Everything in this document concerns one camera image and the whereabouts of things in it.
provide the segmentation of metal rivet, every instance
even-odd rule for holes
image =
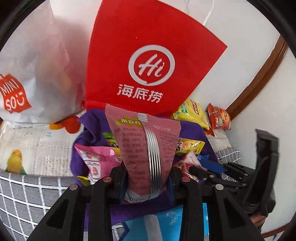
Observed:
[[[224,189],[223,185],[221,185],[221,184],[216,184],[215,188],[220,191]]]
[[[112,181],[112,178],[111,177],[104,177],[103,178],[103,182],[105,182],[105,183],[109,183],[111,181]]]
[[[76,190],[77,188],[78,188],[78,185],[77,184],[72,184],[70,186],[70,190],[72,190],[72,191]]]
[[[190,177],[182,177],[182,181],[185,183],[190,182],[191,178]]]

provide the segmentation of bird illustration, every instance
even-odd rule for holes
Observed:
[[[5,171],[14,174],[26,175],[26,172],[22,167],[22,153],[19,149],[12,151],[11,156],[7,161],[7,168]]]

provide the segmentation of white wall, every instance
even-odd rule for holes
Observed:
[[[212,0],[162,0],[203,23]],[[86,73],[90,37],[102,0],[50,0],[70,58]],[[215,0],[205,25],[228,48],[191,94],[205,108],[227,108],[254,78],[279,37],[271,23],[246,0]]]
[[[263,225],[268,232],[287,224],[296,211],[296,59],[287,51],[278,70],[258,96],[231,121],[226,134],[242,153],[242,164],[255,168],[254,129],[279,138],[279,165],[274,183],[276,206]]]

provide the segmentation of red plastic bag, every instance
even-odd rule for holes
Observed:
[[[103,0],[88,59],[86,108],[171,117],[227,46],[157,0]]]

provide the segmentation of white cable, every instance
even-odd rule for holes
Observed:
[[[185,6],[185,8],[183,10],[183,12],[186,13],[186,14],[188,14],[188,15],[190,15],[189,8],[188,8],[189,1],[190,0],[184,0],[184,3],[186,4],[186,6]]]
[[[209,14],[207,15],[207,17],[205,18],[205,21],[204,21],[204,23],[202,24],[203,26],[205,26],[205,24],[207,23],[207,20],[209,19],[210,15],[211,15],[211,13],[212,13],[212,11],[213,11],[214,5],[215,5],[215,0],[213,0],[211,10],[210,10]]]

